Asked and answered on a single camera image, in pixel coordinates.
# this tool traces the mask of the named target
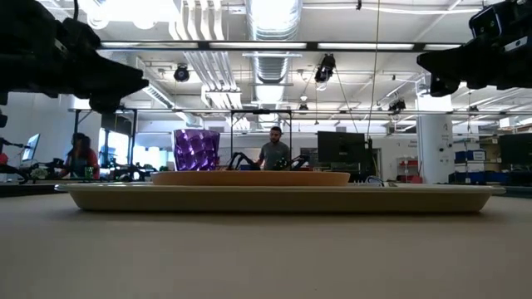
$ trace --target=person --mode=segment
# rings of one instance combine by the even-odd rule
[[[273,170],[273,167],[282,158],[290,160],[290,148],[281,140],[281,128],[274,126],[269,131],[269,142],[260,150],[257,164],[264,163],[264,170]]]
[[[92,167],[92,178],[100,178],[98,157],[91,149],[91,138],[83,133],[72,136],[72,149],[68,152],[65,162],[66,168],[59,174],[60,178],[71,174],[72,178],[85,178],[85,167]]]

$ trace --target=wooden tray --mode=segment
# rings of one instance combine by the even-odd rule
[[[68,184],[79,208],[143,212],[466,213],[478,212],[503,188],[455,185],[399,187],[216,187]]]
[[[155,185],[345,186],[347,173],[313,171],[167,171],[151,174]]]

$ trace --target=table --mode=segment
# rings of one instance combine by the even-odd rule
[[[530,298],[532,201],[446,216],[87,213],[0,199],[0,298]]]

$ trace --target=white tray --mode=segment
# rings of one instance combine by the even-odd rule
[[[68,184],[79,208],[146,212],[466,213],[503,188],[400,184],[397,187],[154,186]]]

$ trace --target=man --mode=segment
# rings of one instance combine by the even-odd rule
[[[264,170],[273,170],[273,167],[281,158],[285,158],[287,161],[290,160],[290,148],[279,141],[281,139],[281,128],[274,126],[269,131],[269,141],[266,145],[263,145],[263,148],[260,150],[259,161],[257,164],[260,166],[264,163]]]

